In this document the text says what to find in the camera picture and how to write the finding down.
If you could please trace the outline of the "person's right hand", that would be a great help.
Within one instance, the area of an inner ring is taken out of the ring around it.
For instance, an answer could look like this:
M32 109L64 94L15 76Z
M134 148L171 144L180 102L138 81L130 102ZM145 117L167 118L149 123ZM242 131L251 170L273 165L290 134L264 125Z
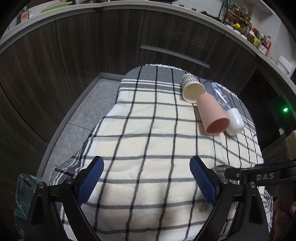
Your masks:
M276 212L274 218L274 236L273 240L277 240L286 230L290 217L295 213L295 202L290 206L289 213L284 212L281 205L281 200L278 197L274 203L273 210Z

